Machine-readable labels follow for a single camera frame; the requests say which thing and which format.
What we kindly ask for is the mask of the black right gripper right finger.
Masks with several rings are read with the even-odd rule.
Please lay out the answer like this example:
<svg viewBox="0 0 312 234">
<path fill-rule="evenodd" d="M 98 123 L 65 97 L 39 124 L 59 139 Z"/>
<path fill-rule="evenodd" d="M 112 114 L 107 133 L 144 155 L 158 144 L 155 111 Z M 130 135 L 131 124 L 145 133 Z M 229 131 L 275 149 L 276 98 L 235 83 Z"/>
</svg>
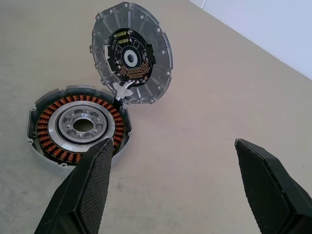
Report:
<svg viewBox="0 0 312 234">
<path fill-rule="evenodd" d="M 312 234 L 312 197 L 277 157 L 236 139 L 244 191 L 261 234 Z"/>
</svg>

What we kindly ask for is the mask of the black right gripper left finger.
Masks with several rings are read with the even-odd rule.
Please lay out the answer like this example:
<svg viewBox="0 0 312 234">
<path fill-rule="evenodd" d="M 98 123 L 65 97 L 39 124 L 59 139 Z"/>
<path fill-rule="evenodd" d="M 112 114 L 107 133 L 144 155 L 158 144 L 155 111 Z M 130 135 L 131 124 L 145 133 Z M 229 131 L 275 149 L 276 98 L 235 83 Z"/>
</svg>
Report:
<svg viewBox="0 0 312 234">
<path fill-rule="evenodd" d="M 34 234 L 98 234 L 113 149 L 110 138 L 89 148 L 56 189 Z"/>
</svg>

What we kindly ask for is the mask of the motor stator base copper windings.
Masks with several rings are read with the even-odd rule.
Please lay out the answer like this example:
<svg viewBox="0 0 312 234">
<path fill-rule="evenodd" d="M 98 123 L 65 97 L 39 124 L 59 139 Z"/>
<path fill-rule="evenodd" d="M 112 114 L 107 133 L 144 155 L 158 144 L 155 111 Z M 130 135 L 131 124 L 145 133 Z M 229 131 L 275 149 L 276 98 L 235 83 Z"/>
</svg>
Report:
<svg viewBox="0 0 312 234">
<path fill-rule="evenodd" d="M 112 165 L 125 155 L 133 129 L 127 107 L 94 86 L 67 86 L 40 97 L 31 108 L 27 141 L 43 167 L 67 176 L 90 147 L 113 141 Z"/>
</svg>

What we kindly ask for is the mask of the round silver metal object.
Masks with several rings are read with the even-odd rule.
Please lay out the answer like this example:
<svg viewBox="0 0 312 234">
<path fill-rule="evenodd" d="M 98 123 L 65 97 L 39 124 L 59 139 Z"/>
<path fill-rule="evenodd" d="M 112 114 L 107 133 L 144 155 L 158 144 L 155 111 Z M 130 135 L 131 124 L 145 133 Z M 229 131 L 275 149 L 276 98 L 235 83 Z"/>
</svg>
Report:
<svg viewBox="0 0 312 234">
<path fill-rule="evenodd" d="M 168 90 L 173 55 L 166 33 L 144 7 L 121 2 L 96 17 L 90 52 L 117 102 L 153 104 Z"/>
</svg>

